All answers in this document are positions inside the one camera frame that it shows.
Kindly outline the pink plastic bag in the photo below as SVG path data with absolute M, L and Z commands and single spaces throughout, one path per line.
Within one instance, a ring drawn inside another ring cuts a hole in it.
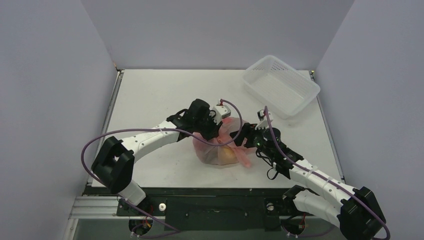
M 240 119 L 237 117 L 227 117 L 222 122 L 222 126 L 220 127 L 218 132 L 218 137 L 208 141 L 209 143 L 212 143 L 212 145 L 206 144 L 194 138 L 192 140 L 192 144 L 193 144 L 193 148 L 197 158 L 204 164 L 225 166 L 225 165 L 221 165 L 218 159 L 218 150 L 220 147 L 223 147 L 223 146 L 217 146 L 217 145 L 230 141 L 232 139 L 230 137 L 230 133 L 238 131 L 239 129 L 240 129 Z M 241 164 L 246 168 L 249 168 L 252 166 L 252 163 L 250 161 L 250 155 L 253 153 L 252 148 L 236 146 L 233 142 L 224 146 L 233 149 L 238 160 L 237 164 Z

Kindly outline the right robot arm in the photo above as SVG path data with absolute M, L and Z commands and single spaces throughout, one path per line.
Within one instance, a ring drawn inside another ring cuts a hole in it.
M 283 195 L 289 213 L 306 212 L 338 227 L 348 240 L 375 240 L 384 229 L 391 238 L 386 218 L 372 190 L 356 188 L 333 179 L 281 141 L 281 132 L 245 123 L 241 132 L 230 133 L 236 146 L 255 148 L 278 174 L 297 182 Z

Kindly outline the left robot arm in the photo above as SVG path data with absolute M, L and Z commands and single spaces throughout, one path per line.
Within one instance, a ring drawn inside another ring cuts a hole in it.
M 149 209 L 147 194 L 133 180 L 135 163 L 142 157 L 168 144 L 177 143 L 190 134 L 199 133 L 203 139 L 216 138 L 223 119 L 231 110 L 220 103 L 210 106 L 195 99 L 189 108 L 166 118 L 156 127 L 123 139 L 107 138 L 91 165 L 91 170 L 112 194 L 118 194 L 129 202 L 136 215 Z

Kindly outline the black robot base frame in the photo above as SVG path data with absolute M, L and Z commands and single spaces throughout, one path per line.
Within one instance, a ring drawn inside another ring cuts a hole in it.
M 288 230 L 306 235 L 317 217 L 285 203 L 287 188 L 147 187 L 141 209 L 165 222 L 167 232 Z

